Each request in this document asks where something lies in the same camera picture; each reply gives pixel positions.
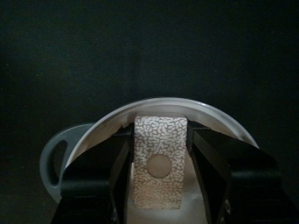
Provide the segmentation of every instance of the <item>black mount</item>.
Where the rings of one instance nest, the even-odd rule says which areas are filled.
[[[127,223],[134,130],[134,124],[120,129],[70,164],[52,224]],[[188,122],[187,149],[210,224],[299,223],[276,161],[260,149],[196,122]]]

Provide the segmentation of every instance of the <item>black background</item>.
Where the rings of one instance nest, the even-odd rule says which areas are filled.
[[[1,1],[0,222],[49,223],[39,174],[61,129],[176,96],[246,127],[299,207],[298,1]]]

